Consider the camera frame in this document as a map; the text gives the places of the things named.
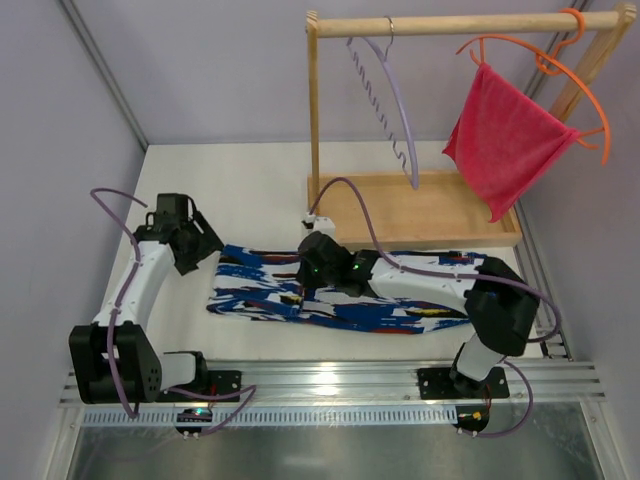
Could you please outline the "blue patterned trousers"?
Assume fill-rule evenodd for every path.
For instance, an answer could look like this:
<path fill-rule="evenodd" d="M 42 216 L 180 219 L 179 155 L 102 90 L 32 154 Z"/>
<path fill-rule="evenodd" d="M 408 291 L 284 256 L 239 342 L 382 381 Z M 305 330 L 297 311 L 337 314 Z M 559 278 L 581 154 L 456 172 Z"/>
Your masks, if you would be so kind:
<path fill-rule="evenodd" d="M 445 306 L 411 299 L 350 297 L 333 287 L 307 289 L 296 280 L 294 251 L 224 247 L 206 310 L 253 321 L 315 325 L 377 334 L 424 334 L 467 325 Z"/>

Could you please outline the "lilac clothes hanger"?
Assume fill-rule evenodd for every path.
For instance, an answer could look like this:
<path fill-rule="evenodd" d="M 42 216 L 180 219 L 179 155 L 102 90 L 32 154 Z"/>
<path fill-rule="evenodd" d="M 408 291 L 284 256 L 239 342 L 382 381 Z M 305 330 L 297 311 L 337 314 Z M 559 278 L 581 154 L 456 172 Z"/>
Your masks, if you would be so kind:
<path fill-rule="evenodd" d="M 413 136 L 412 124 L 408 115 L 408 111 L 401 93 L 400 85 L 396 74 L 389 62 L 389 50 L 395 40 L 395 24 L 390 16 L 385 16 L 389 28 L 390 40 L 384 50 L 378 43 L 369 37 L 362 37 L 362 40 L 369 46 L 375 54 L 385 74 L 389 88 L 391 90 L 397 113 L 401 122 L 403 137 L 398 135 L 391 129 L 389 116 L 384 112 L 378 96 L 374 92 L 373 84 L 369 79 L 365 66 L 362 62 L 359 52 L 353 47 L 355 38 L 348 37 L 346 40 L 346 48 L 349 58 L 353 63 L 360 84 L 366 93 L 368 103 L 373 108 L 374 116 L 381 125 L 386 140 L 390 143 L 391 150 L 400 163 L 401 170 L 406 176 L 409 185 L 413 190 L 418 190 L 420 186 L 418 155 Z"/>

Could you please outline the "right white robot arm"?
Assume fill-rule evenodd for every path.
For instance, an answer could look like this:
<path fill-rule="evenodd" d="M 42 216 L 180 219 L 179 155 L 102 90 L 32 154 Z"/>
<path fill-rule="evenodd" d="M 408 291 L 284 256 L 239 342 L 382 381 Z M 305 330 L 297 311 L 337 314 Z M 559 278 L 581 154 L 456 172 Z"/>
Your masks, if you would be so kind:
<path fill-rule="evenodd" d="M 298 255 L 298 281 L 305 287 L 334 287 L 355 298 L 434 303 L 465 315 L 474 334 L 456 354 L 449 378 L 467 398 L 482 395 L 491 370 L 504 358 L 524 353 L 540 304 L 534 289 L 495 257 L 428 264 L 425 255 L 351 253 L 318 231 L 301 241 Z"/>

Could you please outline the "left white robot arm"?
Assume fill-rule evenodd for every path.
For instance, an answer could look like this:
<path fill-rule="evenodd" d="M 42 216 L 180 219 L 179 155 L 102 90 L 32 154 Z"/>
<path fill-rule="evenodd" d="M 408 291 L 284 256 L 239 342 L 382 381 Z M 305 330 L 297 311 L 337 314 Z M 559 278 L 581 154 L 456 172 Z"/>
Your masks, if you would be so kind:
<path fill-rule="evenodd" d="M 146 326 L 167 275 L 197 270 L 224 244 L 194 200 L 181 193 L 159 194 L 143 224 L 124 233 L 132 246 L 125 273 L 94 319 L 72 329 L 69 348 L 81 400 L 118 403 L 134 415 L 137 405 L 163 394 L 208 390 L 203 354 L 159 354 Z"/>

